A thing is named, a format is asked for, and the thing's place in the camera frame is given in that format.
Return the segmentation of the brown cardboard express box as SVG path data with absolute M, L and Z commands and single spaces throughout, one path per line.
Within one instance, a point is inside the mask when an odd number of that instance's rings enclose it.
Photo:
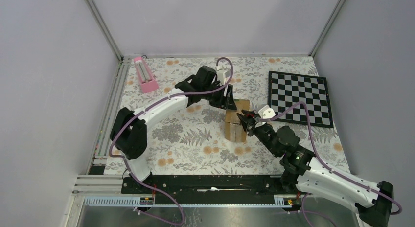
M 241 110 L 249 110 L 250 101 L 245 99 L 235 100 L 237 110 L 226 110 L 225 114 L 225 139 L 230 142 L 242 143 L 246 141 L 245 133 L 237 113 L 241 114 Z

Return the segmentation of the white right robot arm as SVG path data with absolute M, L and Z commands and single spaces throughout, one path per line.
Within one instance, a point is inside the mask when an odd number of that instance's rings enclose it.
M 284 172 L 280 186 L 285 193 L 313 194 L 357 213 L 372 227 L 388 225 L 392 213 L 391 183 L 371 182 L 330 168 L 315 152 L 300 145 L 300 138 L 289 126 L 275 131 L 269 123 L 259 122 L 254 111 L 243 110 L 237 117 L 248 136 L 256 136 L 274 157 L 281 159 Z

